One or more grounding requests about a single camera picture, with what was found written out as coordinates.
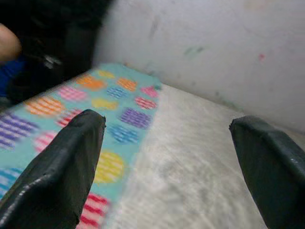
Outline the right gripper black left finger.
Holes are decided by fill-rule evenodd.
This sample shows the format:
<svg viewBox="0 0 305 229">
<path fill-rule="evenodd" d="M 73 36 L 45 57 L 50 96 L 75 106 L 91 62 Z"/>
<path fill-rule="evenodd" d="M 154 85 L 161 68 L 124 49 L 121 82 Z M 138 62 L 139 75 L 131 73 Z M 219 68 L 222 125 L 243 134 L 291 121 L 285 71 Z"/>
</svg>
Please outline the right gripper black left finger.
<svg viewBox="0 0 305 229">
<path fill-rule="evenodd" d="M 74 229 L 98 164 L 106 118 L 87 109 L 37 155 L 0 201 L 3 229 Z"/>
</svg>

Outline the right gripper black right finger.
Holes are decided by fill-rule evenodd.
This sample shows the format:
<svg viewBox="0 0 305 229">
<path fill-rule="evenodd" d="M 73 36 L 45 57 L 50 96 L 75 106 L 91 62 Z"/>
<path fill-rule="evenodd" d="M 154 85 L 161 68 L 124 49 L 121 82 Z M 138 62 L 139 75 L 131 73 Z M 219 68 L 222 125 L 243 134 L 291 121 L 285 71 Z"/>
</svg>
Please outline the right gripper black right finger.
<svg viewBox="0 0 305 229">
<path fill-rule="evenodd" d="M 255 116 L 229 130 L 247 188 L 269 229 L 305 227 L 305 153 L 285 132 Z"/>
</svg>

